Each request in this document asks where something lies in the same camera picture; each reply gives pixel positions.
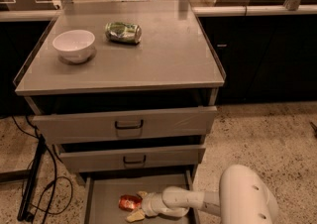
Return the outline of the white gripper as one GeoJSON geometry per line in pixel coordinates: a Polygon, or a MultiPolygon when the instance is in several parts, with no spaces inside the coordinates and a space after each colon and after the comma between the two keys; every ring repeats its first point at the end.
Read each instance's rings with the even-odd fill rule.
{"type": "Polygon", "coordinates": [[[168,217],[180,218],[185,216],[189,209],[183,207],[170,208],[167,207],[162,201],[160,193],[146,191],[138,191],[137,195],[143,198],[141,208],[135,209],[126,217],[128,223],[141,221],[145,219],[145,215],[148,217],[156,217],[158,215],[164,215],[168,217]]]}

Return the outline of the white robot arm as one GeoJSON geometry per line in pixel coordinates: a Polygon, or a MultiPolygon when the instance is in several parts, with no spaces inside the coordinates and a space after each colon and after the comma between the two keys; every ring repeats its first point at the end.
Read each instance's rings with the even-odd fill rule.
{"type": "Polygon", "coordinates": [[[119,207],[129,211],[129,223],[159,215],[180,218],[190,209],[219,216],[222,224],[273,224],[278,215],[272,192],[252,169],[242,165],[223,171],[218,192],[170,186],[162,192],[122,195],[119,207]]]}

